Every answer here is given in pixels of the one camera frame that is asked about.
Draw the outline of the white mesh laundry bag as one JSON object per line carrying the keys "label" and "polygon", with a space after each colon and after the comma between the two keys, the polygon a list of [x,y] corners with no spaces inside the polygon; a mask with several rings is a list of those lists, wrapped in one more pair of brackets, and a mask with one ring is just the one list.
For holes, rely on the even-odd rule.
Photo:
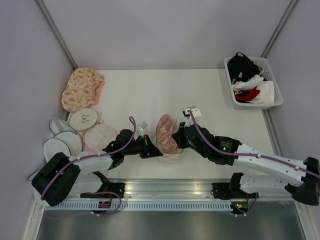
{"label": "white mesh laundry bag", "polygon": [[155,162],[157,164],[160,164],[162,166],[171,166],[178,164],[184,155],[184,150],[179,149],[176,153],[165,153],[162,145],[158,142],[156,142],[156,146],[160,150],[160,152],[163,154],[162,156],[158,156],[155,158]]}

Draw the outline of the pink satin bra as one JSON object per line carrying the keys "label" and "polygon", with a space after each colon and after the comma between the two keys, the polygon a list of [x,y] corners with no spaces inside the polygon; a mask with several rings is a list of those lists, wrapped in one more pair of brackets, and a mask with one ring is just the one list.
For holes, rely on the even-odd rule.
{"label": "pink satin bra", "polygon": [[158,121],[155,130],[156,142],[162,145],[164,152],[167,154],[174,154],[179,150],[176,141],[172,138],[172,134],[177,131],[177,120],[169,114],[164,114]]}

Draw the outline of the black bra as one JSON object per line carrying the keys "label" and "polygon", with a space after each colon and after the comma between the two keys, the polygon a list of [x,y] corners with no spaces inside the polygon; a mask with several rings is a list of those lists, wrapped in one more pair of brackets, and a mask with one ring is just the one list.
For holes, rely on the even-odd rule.
{"label": "black bra", "polygon": [[247,82],[255,75],[260,74],[258,65],[254,64],[245,54],[237,52],[227,63],[230,80],[234,85],[236,82]]}

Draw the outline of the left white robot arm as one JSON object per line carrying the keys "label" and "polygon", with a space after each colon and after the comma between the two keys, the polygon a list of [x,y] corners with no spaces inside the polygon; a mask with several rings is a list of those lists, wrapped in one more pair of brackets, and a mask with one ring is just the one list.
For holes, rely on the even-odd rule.
{"label": "left white robot arm", "polygon": [[102,152],[80,157],[56,153],[32,178],[31,186],[36,202],[54,207],[76,195],[96,195],[104,198],[109,193],[109,181],[104,172],[123,163],[126,156],[142,159],[163,156],[148,135],[134,138],[134,132],[123,129]]}

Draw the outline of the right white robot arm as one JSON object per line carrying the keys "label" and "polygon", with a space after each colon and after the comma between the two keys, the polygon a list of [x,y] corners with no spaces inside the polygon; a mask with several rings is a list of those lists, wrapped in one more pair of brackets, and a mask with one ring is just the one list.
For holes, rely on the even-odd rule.
{"label": "right white robot arm", "polygon": [[235,198],[245,193],[251,195],[271,190],[290,194],[302,204],[320,204],[320,163],[314,157],[300,160],[267,154],[239,140],[214,136],[197,124],[185,126],[181,123],[172,138],[178,148],[192,149],[217,165],[240,166],[264,174],[262,177],[254,177],[245,176],[241,172],[234,173],[228,192]]}

